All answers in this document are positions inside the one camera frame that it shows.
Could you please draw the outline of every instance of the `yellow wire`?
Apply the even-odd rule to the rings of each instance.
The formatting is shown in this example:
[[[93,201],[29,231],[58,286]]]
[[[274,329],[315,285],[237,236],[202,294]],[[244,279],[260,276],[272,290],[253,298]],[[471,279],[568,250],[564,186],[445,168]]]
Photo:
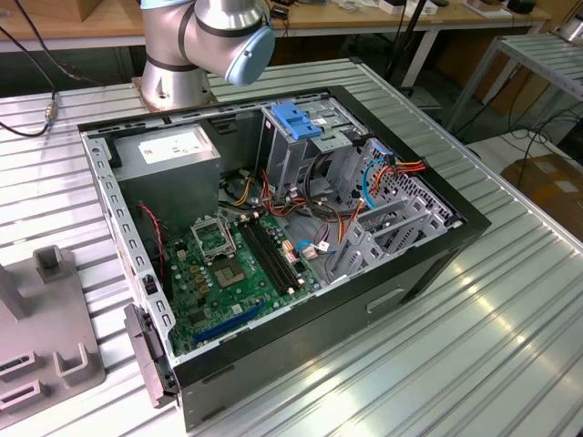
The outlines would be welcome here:
[[[233,207],[240,207],[243,203],[245,203],[247,201],[247,197],[249,196],[249,188],[251,186],[251,182],[252,182],[252,178],[248,178],[247,179],[247,184],[245,185],[245,191],[243,191],[243,195],[240,197],[239,200],[237,200],[235,203],[233,203]]]

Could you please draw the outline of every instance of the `cable connector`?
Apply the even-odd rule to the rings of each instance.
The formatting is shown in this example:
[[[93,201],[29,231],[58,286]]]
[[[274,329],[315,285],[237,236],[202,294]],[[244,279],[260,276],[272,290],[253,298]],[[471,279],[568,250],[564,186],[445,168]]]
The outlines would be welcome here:
[[[391,169],[391,171],[393,172],[393,176],[395,178],[397,178],[398,175],[398,168],[397,168],[397,160],[394,157],[394,153],[393,152],[389,152],[385,155],[385,160],[387,162],[387,165],[389,166],[389,168]]]
[[[45,109],[45,121],[47,122],[47,124],[50,124],[53,121],[55,121],[57,112],[58,112],[58,106],[56,104],[56,101],[53,100],[53,101],[51,101],[51,103],[49,103],[46,106],[46,109]]]

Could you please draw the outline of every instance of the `gray plastic holder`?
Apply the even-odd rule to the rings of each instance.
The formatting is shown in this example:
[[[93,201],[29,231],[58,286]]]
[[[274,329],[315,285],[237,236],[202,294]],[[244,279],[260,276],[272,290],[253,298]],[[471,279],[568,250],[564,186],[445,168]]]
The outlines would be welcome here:
[[[69,250],[0,266],[0,331],[0,430],[105,379]]]

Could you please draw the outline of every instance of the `blue drive cage latch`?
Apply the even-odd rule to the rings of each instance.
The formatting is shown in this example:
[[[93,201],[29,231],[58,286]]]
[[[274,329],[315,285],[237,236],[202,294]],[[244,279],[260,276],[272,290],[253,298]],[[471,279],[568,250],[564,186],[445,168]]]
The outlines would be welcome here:
[[[288,128],[293,139],[318,137],[322,130],[293,103],[282,103],[271,107],[273,114]]]

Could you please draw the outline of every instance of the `red wire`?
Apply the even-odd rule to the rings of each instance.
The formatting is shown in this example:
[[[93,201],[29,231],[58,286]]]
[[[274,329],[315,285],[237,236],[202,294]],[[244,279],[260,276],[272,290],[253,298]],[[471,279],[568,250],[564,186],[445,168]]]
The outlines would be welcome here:
[[[152,219],[152,222],[154,223],[154,228],[156,229],[156,234],[158,235],[158,245],[160,250],[160,275],[164,276],[164,255],[162,254],[162,233],[160,232],[159,226],[160,220],[156,218],[154,213],[146,205],[139,205],[139,207],[144,209],[148,213],[148,215]]]
[[[417,171],[421,171],[421,170],[425,170],[427,167],[424,164],[420,164],[414,167],[407,167],[407,168],[399,168],[398,172],[399,173],[414,173]],[[388,167],[384,167],[375,177],[374,177],[374,187],[373,190],[371,191],[371,194],[376,193],[380,188],[379,188],[379,184],[381,182],[382,177],[384,176],[385,173],[388,173],[389,175],[393,174],[393,171],[388,168]]]
[[[283,205],[281,207],[274,207],[271,204],[271,195],[270,195],[270,189],[268,187],[268,177],[267,177],[267,172],[265,170],[262,171],[262,175],[263,175],[263,190],[261,191],[261,198],[267,198],[267,202],[263,201],[263,206],[265,208],[267,208],[269,210],[269,212],[276,217],[284,217],[287,216],[289,214],[292,213],[292,211],[302,205],[305,205],[305,199],[303,198],[295,198],[293,201],[295,202],[295,205],[293,205],[290,209],[288,209],[287,211],[285,211],[285,209],[288,207],[288,205]]]

